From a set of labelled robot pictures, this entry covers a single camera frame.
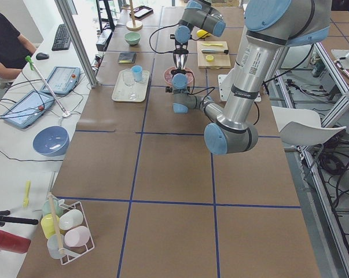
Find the black keyboard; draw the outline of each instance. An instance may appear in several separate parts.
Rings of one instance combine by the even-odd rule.
[[[70,35],[65,24],[60,24],[54,36],[52,51],[67,50],[70,47]]]

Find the yellow mug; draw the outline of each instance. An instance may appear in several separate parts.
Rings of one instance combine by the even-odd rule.
[[[60,221],[60,218],[58,216],[56,216],[56,218],[58,223]],[[45,234],[45,237],[47,239],[49,239],[51,236],[53,236],[56,233],[53,226],[52,214],[50,213],[43,216],[41,220],[41,226],[42,226],[43,233]]]

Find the black mouse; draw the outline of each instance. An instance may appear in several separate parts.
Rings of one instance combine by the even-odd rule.
[[[45,59],[48,59],[48,58],[49,58],[49,55],[46,54],[46,53],[43,53],[43,52],[39,52],[39,53],[35,56],[35,58],[36,58],[37,60],[45,60]]]

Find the red cylinder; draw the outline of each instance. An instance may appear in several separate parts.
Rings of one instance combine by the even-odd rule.
[[[0,230],[0,250],[20,254],[26,253],[30,242],[30,239]]]

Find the cutting board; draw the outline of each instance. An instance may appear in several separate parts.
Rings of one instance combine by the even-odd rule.
[[[206,46],[202,43],[222,43],[223,46]],[[199,68],[230,68],[231,61],[229,54],[211,54],[214,56],[213,62],[207,62],[205,59],[205,53],[202,53],[202,49],[211,49],[211,50],[226,50],[228,49],[227,42],[225,41],[197,41],[197,65]]]

